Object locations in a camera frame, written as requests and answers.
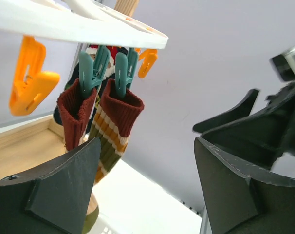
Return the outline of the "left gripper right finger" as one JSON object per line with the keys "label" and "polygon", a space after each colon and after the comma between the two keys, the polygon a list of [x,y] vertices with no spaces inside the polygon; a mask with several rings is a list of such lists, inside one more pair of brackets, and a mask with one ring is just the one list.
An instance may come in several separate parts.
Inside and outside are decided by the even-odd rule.
{"label": "left gripper right finger", "polygon": [[295,234],[295,179],[229,154],[201,137],[194,154],[214,234]]}

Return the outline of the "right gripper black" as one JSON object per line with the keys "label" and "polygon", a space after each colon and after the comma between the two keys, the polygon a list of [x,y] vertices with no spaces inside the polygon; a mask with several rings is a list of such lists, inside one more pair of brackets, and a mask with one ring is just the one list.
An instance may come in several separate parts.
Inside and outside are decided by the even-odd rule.
{"label": "right gripper black", "polygon": [[271,168],[284,153],[295,156],[295,82],[266,97],[267,115],[249,116],[258,94],[258,89],[249,90],[235,107],[196,123],[192,131],[263,168]]}

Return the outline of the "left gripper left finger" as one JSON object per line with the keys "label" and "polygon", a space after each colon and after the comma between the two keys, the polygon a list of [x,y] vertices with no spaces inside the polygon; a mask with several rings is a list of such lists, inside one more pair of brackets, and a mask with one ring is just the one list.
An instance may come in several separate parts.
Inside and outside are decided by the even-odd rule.
{"label": "left gripper left finger", "polygon": [[0,180],[0,234],[80,234],[101,151],[99,138]]}

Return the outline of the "cream striped sock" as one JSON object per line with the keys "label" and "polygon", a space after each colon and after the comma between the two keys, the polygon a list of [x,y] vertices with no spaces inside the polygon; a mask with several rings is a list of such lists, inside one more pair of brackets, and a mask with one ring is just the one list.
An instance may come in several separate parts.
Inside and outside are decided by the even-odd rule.
{"label": "cream striped sock", "polygon": [[64,129],[67,151],[71,151],[81,144],[93,110],[96,94],[97,90],[94,88],[89,97],[84,98],[77,78],[57,99],[57,108]]}

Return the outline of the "brown patterned sock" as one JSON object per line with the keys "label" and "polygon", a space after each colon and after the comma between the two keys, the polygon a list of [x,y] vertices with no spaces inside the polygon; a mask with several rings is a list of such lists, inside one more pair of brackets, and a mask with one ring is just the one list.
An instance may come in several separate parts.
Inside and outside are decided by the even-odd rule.
{"label": "brown patterned sock", "polygon": [[119,97],[110,78],[101,95],[89,132],[89,140],[100,139],[101,152],[94,185],[100,182],[124,155],[133,125],[144,109],[143,101],[129,89]]}

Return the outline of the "teal clothes peg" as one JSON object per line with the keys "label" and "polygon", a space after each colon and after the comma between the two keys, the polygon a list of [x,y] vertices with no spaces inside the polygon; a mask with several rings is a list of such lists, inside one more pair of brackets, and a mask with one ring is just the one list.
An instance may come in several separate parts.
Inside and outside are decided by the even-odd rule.
{"label": "teal clothes peg", "polygon": [[79,84],[84,99],[91,95],[93,88],[101,85],[110,56],[104,45],[98,46],[94,60],[86,51],[79,53]]}
{"label": "teal clothes peg", "polygon": [[134,78],[138,53],[134,48],[129,48],[127,55],[118,52],[115,59],[115,88],[118,96],[124,98]]}

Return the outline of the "white round clip hanger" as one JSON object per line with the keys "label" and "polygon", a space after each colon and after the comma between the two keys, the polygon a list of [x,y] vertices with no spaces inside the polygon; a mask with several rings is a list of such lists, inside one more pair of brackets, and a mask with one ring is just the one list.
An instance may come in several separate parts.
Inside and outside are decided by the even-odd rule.
{"label": "white round clip hanger", "polygon": [[168,37],[128,23],[88,19],[30,0],[0,0],[0,30],[99,45],[164,49]]}

